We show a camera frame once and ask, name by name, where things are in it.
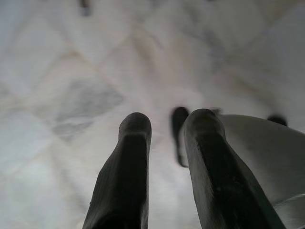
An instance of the gray marble veining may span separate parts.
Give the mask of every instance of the gray marble veining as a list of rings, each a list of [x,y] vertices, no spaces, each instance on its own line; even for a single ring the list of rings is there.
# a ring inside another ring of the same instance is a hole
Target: gray marble veining
[[[0,112],[0,174],[9,175],[33,159],[52,141],[44,123],[20,108]]]
[[[198,1],[183,1],[182,9],[185,20],[180,25],[181,31],[207,47],[207,56],[211,62],[210,69],[211,72],[215,72],[227,53],[224,44],[208,23],[204,4]]]
[[[53,131],[70,141],[82,133],[94,118],[111,110],[123,97],[110,87],[88,80],[73,81],[61,98],[59,113],[54,118]]]
[[[124,0],[122,5],[134,20],[145,21],[152,15],[166,0]]]

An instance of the dark object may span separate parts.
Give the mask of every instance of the dark object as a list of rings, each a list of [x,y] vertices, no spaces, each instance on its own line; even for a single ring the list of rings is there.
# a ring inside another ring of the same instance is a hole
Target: dark object
[[[89,4],[89,0],[79,0],[81,6],[81,14],[82,16],[88,17],[91,15],[91,7]]]
[[[184,139],[203,229],[285,228],[250,169],[226,142],[212,111],[191,113]]]
[[[181,127],[173,130],[177,137]],[[226,142],[212,111],[189,115],[184,139],[202,229],[284,229],[254,175]],[[150,140],[146,116],[133,113],[124,119],[118,144],[98,175],[83,229],[148,227]]]
[[[141,113],[127,116],[119,141],[101,169],[83,229],[146,229],[151,124]]]
[[[172,116],[171,116],[171,122],[172,122],[172,135],[175,141],[176,146],[176,157],[178,163],[182,167],[187,167],[183,163],[183,155],[182,155],[182,149],[180,144],[180,132],[183,127],[183,124],[186,120],[186,118],[189,116],[189,112],[185,107],[177,107],[174,109]]]
[[[271,115],[267,118],[267,120],[271,121],[271,122],[274,122],[274,123],[278,123],[280,125],[284,125],[284,126],[287,126],[287,121],[284,117],[278,115],[278,114],[274,114],[274,115]]]

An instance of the white marble floor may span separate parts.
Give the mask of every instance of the white marble floor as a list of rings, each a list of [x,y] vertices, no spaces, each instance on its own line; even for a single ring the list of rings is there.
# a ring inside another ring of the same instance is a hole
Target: white marble floor
[[[0,1],[0,228],[81,228],[131,112],[152,122],[149,227],[200,228],[169,113],[284,114],[305,132],[305,3]]]

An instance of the marble floor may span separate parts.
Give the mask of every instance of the marble floor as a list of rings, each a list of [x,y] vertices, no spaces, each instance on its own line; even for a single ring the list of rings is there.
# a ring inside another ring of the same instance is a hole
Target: marble floor
[[[82,227],[131,112],[152,123],[149,228],[200,228],[169,113],[285,115],[305,132],[301,0],[0,1],[0,227]]]

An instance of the floor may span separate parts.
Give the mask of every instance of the floor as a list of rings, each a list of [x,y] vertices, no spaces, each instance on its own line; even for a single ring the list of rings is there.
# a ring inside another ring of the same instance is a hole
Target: floor
[[[200,228],[174,159],[177,105],[305,132],[305,2],[0,1],[0,227],[82,228],[131,112],[152,122],[149,227]]]

